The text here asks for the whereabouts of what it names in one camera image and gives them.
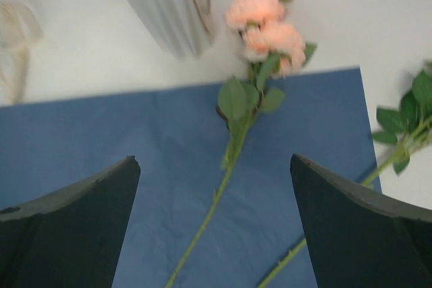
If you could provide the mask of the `blue wrapping paper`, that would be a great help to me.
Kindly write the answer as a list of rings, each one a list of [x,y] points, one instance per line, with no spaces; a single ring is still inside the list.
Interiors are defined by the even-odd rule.
[[[300,154],[347,179],[375,166],[358,67],[272,82],[280,108],[248,132],[176,287],[256,287],[303,236],[290,177]],[[163,287],[211,206],[229,140],[220,86],[97,96],[1,110],[1,206],[132,155],[141,168],[114,287]]]

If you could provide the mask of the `peach rose stem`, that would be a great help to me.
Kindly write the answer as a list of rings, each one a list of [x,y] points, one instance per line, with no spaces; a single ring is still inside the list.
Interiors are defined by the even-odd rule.
[[[277,110],[285,98],[278,88],[266,88],[269,78],[286,78],[305,67],[315,54],[317,45],[306,42],[295,27],[286,22],[287,3],[293,0],[233,0],[225,13],[225,23],[242,40],[248,66],[247,79],[226,80],[217,97],[217,113],[229,130],[229,142],[223,155],[223,178],[213,192],[211,207],[180,261],[167,287],[173,287],[201,235],[216,211],[230,182],[232,172],[248,134],[261,113]]]

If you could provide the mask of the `orange rose stem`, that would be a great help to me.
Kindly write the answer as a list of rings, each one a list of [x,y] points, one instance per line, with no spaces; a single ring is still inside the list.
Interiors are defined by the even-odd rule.
[[[371,190],[372,182],[387,167],[395,173],[407,168],[413,154],[431,145],[431,62],[425,61],[414,77],[411,89],[404,94],[398,109],[378,108],[376,118],[380,130],[372,139],[391,147],[391,154],[360,185]],[[283,258],[288,263],[302,248],[307,248],[306,238]]]

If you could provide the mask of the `cream printed ribbon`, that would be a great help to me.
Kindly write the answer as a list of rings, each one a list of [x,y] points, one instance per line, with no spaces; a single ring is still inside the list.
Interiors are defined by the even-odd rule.
[[[30,52],[43,30],[31,9],[19,1],[1,1],[1,105],[18,104],[24,95]]]

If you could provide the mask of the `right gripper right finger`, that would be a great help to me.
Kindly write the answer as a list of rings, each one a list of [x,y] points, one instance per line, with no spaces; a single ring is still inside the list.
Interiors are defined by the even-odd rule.
[[[319,287],[430,287],[431,211],[293,155],[292,185]]]

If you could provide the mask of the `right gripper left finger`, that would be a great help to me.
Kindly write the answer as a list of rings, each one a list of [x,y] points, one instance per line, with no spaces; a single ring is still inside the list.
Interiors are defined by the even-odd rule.
[[[134,156],[1,210],[2,287],[111,287],[136,196]]]

